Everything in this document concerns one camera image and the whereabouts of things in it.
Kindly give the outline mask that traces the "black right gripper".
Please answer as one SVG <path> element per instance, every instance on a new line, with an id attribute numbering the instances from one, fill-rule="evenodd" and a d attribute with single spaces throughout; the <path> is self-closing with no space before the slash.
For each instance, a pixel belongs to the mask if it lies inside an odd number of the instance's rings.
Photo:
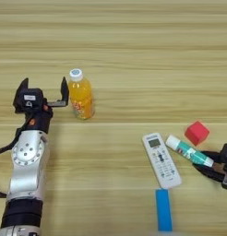
<path id="1" fill-rule="evenodd" d="M 227 161 L 222 162 L 221 153 L 203 151 L 203 154 L 214 161 L 211 167 L 194 164 L 194 168 L 204 176 L 221 183 L 221 187 L 227 189 Z"/>

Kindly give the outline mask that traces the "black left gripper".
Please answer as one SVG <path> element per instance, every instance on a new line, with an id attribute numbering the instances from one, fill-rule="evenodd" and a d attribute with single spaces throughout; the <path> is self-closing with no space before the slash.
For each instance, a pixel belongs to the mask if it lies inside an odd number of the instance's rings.
<path id="1" fill-rule="evenodd" d="M 28 86 L 29 79 L 26 77 L 20 83 L 18 91 L 26 89 Z M 25 112 L 25 123 L 23 130 L 39 130 L 47 134 L 49 132 L 50 122 L 54 116 L 53 108 L 66 107 L 69 102 L 69 88 L 65 77 L 63 77 L 61 83 L 61 95 L 61 100 L 44 100 L 40 108 L 33 108 Z"/>

